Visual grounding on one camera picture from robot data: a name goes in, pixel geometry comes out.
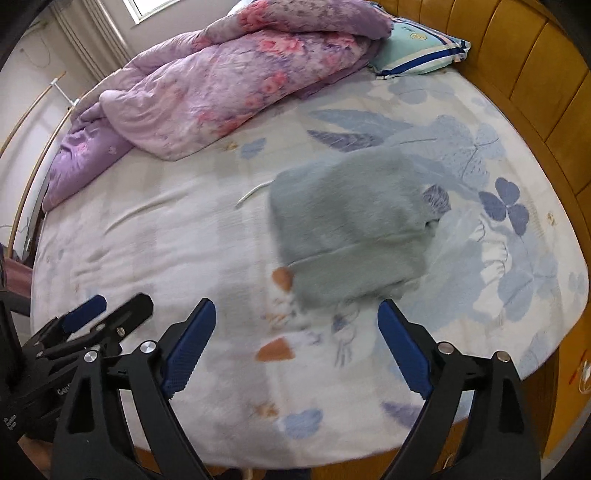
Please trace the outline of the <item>person's left hand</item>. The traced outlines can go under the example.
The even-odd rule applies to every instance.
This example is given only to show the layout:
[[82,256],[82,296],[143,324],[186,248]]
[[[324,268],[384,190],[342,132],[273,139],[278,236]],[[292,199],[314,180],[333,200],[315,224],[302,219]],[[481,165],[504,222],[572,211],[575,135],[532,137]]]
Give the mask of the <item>person's left hand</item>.
[[47,478],[50,478],[53,444],[23,436],[18,441],[19,446],[35,467]]

